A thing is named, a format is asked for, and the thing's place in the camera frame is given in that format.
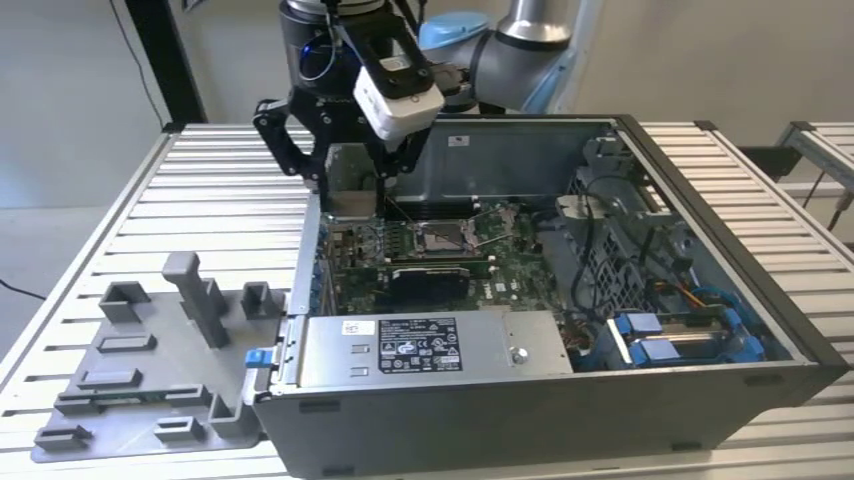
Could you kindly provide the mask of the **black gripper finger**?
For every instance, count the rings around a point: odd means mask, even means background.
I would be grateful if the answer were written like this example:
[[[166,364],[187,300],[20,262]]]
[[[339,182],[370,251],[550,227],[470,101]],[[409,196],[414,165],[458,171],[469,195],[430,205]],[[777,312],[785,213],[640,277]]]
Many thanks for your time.
[[[321,210],[329,211],[326,160],[331,142],[325,113],[317,103],[317,98],[265,99],[257,105],[253,125],[282,172],[303,178],[309,190],[319,196]],[[290,119],[297,119],[313,136],[310,153],[302,150],[289,133]]]
[[[395,147],[390,147],[387,142],[377,139],[374,141],[374,174],[375,174],[375,213],[385,216],[386,194],[397,176],[403,173],[413,173],[427,143],[431,128],[417,131],[407,135]]]

